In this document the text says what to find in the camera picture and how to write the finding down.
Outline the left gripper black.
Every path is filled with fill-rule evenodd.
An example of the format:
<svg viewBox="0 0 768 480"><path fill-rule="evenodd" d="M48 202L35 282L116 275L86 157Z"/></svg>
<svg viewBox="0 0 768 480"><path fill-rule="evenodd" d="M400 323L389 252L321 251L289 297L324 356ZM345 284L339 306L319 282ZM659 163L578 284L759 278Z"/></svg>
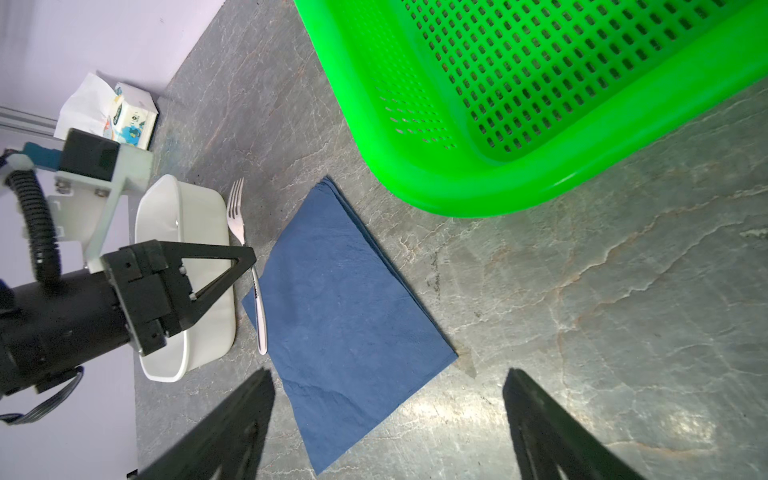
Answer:
<svg viewBox="0 0 768 480"><path fill-rule="evenodd" d="M182 272L186 260L226 269L195 290ZM130 343L142 356L191 329L256 262L250 247L151 240L101 257L126 320Z"/></svg>

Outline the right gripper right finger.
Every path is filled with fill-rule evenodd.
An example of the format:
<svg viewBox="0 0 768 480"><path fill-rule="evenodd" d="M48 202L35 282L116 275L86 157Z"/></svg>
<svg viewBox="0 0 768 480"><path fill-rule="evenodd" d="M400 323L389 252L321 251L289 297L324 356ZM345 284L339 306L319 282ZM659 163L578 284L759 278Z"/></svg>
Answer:
<svg viewBox="0 0 768 480"><path fill-rule="evenodd" d="M523 479L639 479L524 370L509 370L503 399Z"/></svg>

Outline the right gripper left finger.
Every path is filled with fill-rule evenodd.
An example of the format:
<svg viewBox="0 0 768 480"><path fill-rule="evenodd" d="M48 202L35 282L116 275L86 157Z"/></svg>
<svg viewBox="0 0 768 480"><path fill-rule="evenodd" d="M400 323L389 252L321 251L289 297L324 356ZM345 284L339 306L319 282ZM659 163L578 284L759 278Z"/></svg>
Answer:
<svg viewBox="0 0 768 480"><path fill-rule="evenodd" d="M275 397L272 372L256 371L138 477L255 479Z"/></svg>

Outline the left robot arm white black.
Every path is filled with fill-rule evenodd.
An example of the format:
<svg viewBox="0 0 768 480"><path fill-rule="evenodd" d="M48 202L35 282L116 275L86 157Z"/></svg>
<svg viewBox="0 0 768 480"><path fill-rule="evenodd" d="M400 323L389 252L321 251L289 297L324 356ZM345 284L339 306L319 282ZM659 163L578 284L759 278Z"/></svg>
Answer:
<svg viewBox="0 0 768 480"><path fill-rule="evenodd" d="M45 391L129 344L152 354L193 327L254 266L249 247L150 240L53 286L1 289L1 393Z"/></svg>

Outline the blue paper napkin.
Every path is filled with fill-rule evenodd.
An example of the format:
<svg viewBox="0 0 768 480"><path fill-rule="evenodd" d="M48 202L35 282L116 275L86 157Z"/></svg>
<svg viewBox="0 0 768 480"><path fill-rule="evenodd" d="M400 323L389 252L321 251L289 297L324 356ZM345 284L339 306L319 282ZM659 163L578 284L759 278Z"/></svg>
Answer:
<svg viewBox="0 0 768 480"><path fill-rule="evenodd" d="M456 360L330 179L282 231L260 287L268 353L316 473Z"/></svg>

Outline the tissue pack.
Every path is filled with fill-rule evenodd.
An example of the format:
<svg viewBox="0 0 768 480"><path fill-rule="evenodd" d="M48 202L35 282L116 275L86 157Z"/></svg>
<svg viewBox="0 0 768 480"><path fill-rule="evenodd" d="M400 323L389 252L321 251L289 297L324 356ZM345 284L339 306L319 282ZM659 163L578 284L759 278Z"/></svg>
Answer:
<svg viewBox="0 0 768 480"><path fill-rule="evenodd" d="M71 129L147 150L158 110L149 92L118 82L111 87L89 73L60 109L54 137Z"/></svg>

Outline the green plastic basket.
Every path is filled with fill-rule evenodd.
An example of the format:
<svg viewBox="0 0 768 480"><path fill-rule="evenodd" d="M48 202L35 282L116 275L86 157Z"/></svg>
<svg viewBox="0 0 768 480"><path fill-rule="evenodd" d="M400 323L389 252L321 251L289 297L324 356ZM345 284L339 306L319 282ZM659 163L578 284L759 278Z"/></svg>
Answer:
<svg viewBox="0 0 768 480"><path fill-rule="evenodd" d="M763 1L300 1L363 160L402 201L506 215L767 74Z"/></svg>

